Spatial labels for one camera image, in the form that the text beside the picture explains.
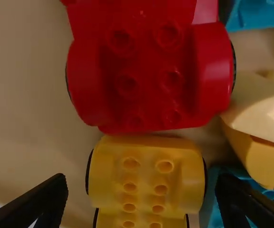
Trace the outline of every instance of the red plastic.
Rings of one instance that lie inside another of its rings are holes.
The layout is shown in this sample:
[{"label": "red plastic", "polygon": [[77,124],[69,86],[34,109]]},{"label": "red plastic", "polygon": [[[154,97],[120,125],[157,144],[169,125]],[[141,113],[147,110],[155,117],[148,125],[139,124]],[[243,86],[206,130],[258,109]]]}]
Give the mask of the red plastic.
[{"label": "red plastic", "polygon": [[225,110],[233,53],[218,0],[76,0],[68,89],[107,134],[199,127]]},{"label": "red plastic", "polygon": [[77,0],[60,0],[65,6],[68,6],[69,4],[74,4],[77,2]]}]

